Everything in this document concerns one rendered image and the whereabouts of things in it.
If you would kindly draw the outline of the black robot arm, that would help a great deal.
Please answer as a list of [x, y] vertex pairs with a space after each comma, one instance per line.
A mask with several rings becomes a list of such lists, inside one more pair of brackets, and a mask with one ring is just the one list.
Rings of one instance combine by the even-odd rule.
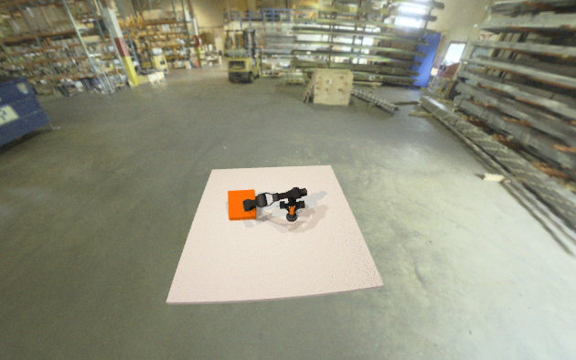
[[[242, 205], [244, 207], [244, 212], [252, 211], [252, 209], [256, 208], [256, 206], [260, 207], [260, 208], [268, 206], [265, 194], [272, 195], [273, 202], [280, 201], [280, 200], [285, 199], [285, 198], [288, 198], [288, 202], [289, 202], [289, 199], [295, 200], [295, 199], [301, 198], [301, 196], [307, 196], [307, 190], [305, 188], [299, 189], [299, 187], [293, 187], [292, 190], [289, 190], [285, 193], [280, 193], [280, 194], [278, 194], [278, 193], [275, 193], [275, 194], [262, 193], [262, 194], [258, 194], [257, 196], [255, 196], [255, 200], [254, 199], [253, 200], [245, 199], [245, 200], [241, 201]], [[271, 202], [269, 204], [269, 206], [273, 202]]]

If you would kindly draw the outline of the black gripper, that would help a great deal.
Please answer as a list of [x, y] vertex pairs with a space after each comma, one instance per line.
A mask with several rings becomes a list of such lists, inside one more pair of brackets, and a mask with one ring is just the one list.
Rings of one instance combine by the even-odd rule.
[[285, 203], [284, 201], [280, 201], [280, 209], [286, 209], [289, 212], [289, 206], [295, 206], [294, 213], [300, 208], [305, 208], [304, 201], [296, 202], [296, 199], [295, 200], [289, 199], [288, 203]]

